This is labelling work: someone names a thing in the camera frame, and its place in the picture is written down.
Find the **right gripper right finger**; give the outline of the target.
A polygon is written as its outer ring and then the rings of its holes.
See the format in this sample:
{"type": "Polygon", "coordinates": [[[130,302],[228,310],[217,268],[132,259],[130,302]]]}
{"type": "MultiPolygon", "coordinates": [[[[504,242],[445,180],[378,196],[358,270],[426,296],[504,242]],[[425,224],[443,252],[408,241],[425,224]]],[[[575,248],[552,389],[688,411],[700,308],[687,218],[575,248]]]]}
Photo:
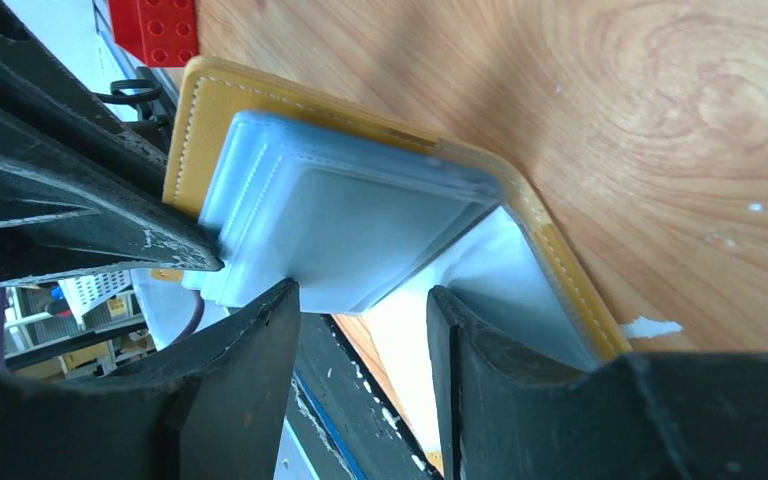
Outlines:
{"type": "Polygon", "coordinates": [[[427,299],[449,479],[768,479],[768,354],[555,362],[446,288],[427,299]]]}

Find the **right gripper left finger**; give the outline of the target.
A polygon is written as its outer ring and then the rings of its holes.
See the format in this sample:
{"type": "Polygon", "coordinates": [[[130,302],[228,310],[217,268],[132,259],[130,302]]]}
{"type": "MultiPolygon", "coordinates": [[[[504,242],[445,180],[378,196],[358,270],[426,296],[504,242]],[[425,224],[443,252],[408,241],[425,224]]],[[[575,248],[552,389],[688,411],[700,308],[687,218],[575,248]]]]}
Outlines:
{"type": "Polygon", "coordinates": [[[269,479],[301,325],[283,280],[108,375],[0,371],[0,479],[269,479]]]}

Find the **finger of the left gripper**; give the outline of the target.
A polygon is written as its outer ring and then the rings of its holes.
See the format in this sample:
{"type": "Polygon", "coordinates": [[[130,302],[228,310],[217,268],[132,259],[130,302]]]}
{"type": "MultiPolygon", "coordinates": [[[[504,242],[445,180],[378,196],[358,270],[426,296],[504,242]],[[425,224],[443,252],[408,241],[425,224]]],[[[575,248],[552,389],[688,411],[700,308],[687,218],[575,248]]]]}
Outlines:
{"type": "Polygon", "coordinates": [[[0,152],[0,285],[222,265],[191,219],[78,156],[0,152]]]}
{"type": "Polygon", "coordinates": [[[166,158],[115,116],[0,1],[0,108],[158,198],[166,158]]]}

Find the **yellow leather card holder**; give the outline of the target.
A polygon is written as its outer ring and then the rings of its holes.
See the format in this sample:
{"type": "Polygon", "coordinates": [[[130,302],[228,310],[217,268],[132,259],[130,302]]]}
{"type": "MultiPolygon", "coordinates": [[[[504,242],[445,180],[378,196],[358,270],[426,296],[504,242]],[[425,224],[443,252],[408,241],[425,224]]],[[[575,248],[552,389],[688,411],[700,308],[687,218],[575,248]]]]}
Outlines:
{"type": "Polygon", "coordinates": [[[291,277],[304,311],[362,315],[440,284],[574,368],[630,350],[510,161],[251,67],[187,64],[163,200],[220,258],[167,274],[223,306],[291,277]]]}

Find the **red white small block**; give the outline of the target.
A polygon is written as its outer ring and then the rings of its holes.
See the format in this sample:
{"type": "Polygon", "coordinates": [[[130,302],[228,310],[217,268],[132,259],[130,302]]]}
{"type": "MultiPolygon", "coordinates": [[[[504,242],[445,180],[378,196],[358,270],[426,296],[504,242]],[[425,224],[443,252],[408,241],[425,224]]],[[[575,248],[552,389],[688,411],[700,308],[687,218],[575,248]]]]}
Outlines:
{"type": "Polygon", "coordinates": [[[184,67],[199,54],[195,0],[111,0],[114,42],[148,67],[184,67]]]}

